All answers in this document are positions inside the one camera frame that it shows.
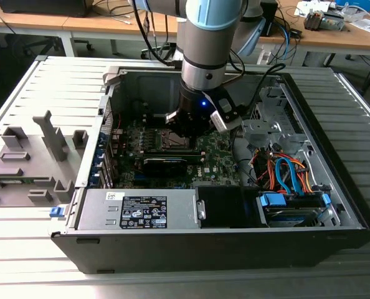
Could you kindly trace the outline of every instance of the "blue latch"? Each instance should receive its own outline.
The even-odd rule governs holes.
[[[261,205],[265,206],[286,206],[286,199],[283,194],[279,193],[265,193],[260,196]]]
[[[65,217],[65,209],[63,207],[52,207],[49,212],[49,217],[51,218],[58,218],[58,217]]]
[[[326,193],[322,194],[322,200],[323,200],[323,202],[324,202],[326,205],[328,205],[328,204],[331,204],[331,203],[332,203],[332,202],[331,202],[331,200],[330,200],[329,195],[327,195]]]

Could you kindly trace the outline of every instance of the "barcode label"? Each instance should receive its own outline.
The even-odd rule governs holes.
[[[106,192],[107,201],[122,201],[125,193],[124,192]]]

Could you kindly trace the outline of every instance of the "power cable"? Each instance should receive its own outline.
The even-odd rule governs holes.
[[[283,70],[284,68],[286,67],[286,65],[285,64],[275,64],[275,65],[273,65],[273,66],[271,66],[263,75],[262,75],[262,77],[261,77],[261,79],[260,79],[260,81],[259,81],[259,83],[257,84],[257,87],[256,87],[256,89],[254,90],[254,93],[253,93],[253,95],[252,95],[252,99],[251,99],[251,101],[250,101],[250,103],[249,103],[249,109],[250,109],[250,112],[252,112],[253,111],[253,108],[254,108],[254,106],[255,106],[255,101],[256,101],[256,98],[257,98],[257,94],[259,93],[259,90],[260,90],[260,88],[261,88],[261,85],[263,84],[263,81],[264,81],[264,79],[268,76],[268,75],[270,75],[270,74],[272,74],[272,73],[275,73],[275,72],[278,72],[278,71],[280,71],[280,70]]]
[[[148,38],[146,36],[146,33],[145,31],[143,30],[143,27],[142,27],[142,23],[141,23],[141,19],[140,19],[140,15],[138,14],[138,9],[136,8],[136,1],[135,0],[131,0],[132,1],[132,4],[133,4],[133,9],[134,9],[134,15],[135,15],[135,19],[136,19],[136,23],[138,24],[138,27],[141,31],[141,34],[142,34],[142,37],[143,37],[143,40],[145,41],[145,44],[146,46],[148,47],[148,50],[152,53],[152,55],[158,60],[160,61],[162,64],[164,65],[167,65],[167,66],[170,66],[170,64],[166,61],[164,61],[152,48],[150,42],[148,41]]]
[[[228,80],[226,80],[225,82],[223,82],[222,83],[222,86],[226,86],[226,85],[228,85],[228,84],[230,84],[230,83],[234,83],[235,81],[238,81],[239,79],[241,79],[244,75],[245,75],[245,73],[246,73],[246,66],[245,66],[245,64],[244,64],[244,62],[243,62],[243,60],[239,57],[239,55],[237,55],[236,54],[236,52],[235,51],[233,51],[232,49],[230,50],[230,52],[232,53],[232,55],[234,55],[235,57],[236,57],[236,59],[240,62],[240,64],[241,64],[241,66],[242,66],[242,69],[241,70],[239,70],[239,68],[235,68],[236,70],[238,70],[238,72],[240,72],[240,74],[238,75],[238,76],[236,76],[236,77],[233,77],[233,78],[231,78],[231,79],[228,79]]]

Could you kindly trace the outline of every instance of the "wire bundle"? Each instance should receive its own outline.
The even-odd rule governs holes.
[[[296,56],[296,52],[297,52],[297,45],[298,43],[300,42],[300,38],[299,37],[294,37],[294,40],[295,40],[295,45],[293,46],[293,48],[291,48],[289,50],[289,47],[290,47],[290,29],[291,29],[291,25],[293,25],[294,23],[296,23],[296,20],[295,22],[292,22],[291,24],[289,24],[288,21],[285,20],[285,17],[283,15],[283,12],[282,10],[280,9],[280,7],[278,7],[278,11],[279,13],[281,14],[281,17],[277,17],[275,16],[275,20],[274,20],[274,24],[281,30],[281,32],[283,33],[283,42],[282,44],[280,45],[279,49],[277,50],[277,52],[275,54],[272,55],[272,59],[271,61],[268,62],[268,64],[271,64],[274,60],[275,60],[275,63],[278,62],[278,59],[281,59],[282,61],[284,60],[288,60],[288,59],[291,59],[290,61],[290,64],[293,63],[293,59],[295,58]],[[280,51],[282,50],[282,47],[285,46],[285,50],[283,51],[283,54],[282,55],[279,55]]]
[[[258,151],[254,154],[251,161],[253,163],[259,154]],[[280,166],[288,166],[290,169],[291,180],[295,192],[303,195],[303,193],[313,193],[311,189],[308,170],[297,159],[283,153],[270,153],[267,152],[267,170],[262,173],[256,180],[256,183],[262,184],[265,189],[282,194],[291,194],[290,188],[283,182],[280,175]]]

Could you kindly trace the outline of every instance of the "metal grating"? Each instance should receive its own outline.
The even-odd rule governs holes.
[[[260,120],[261,119],[261,114],[260,111],[257,107],[253,109],[252,115],[250,117],[251,120]]]
[[[49,57],[36,64],[22,82],[19,95],[13,96],[14,104],[8,107],[2,125],[22,124],[26,113],[50,108],[55,111],[53,115],[61,113],[52,122],[66,126],[70,133],[74,128],[88,125],[76,122],[75,113],[96,112],[101,93],[96,88],[90,89],[96,85],[100,88],[107,65],[161,67],[139,60],[70,57]],[[248,68],[267,69],[266,66]],[[292,74],[370,205],[370,179],[366,179],[370,178],[369,109],[363,107],[349,92],[347,84],[340,82],[330,69],[289,67],[287,72]],[[42,96],[45,95],[40,90],[42,85],[49,88],[46,97]],[[44,298],[69,292],[75,292],[79,298],[102,299],[370,298],[370,243],[360,249],[343,250],[315,268],[84,275],[49,240],[48,211],[41,207],[0,208],[0,298],[11,297],[14,292],[26,292],[27,298],[39,298],[41,292]]]

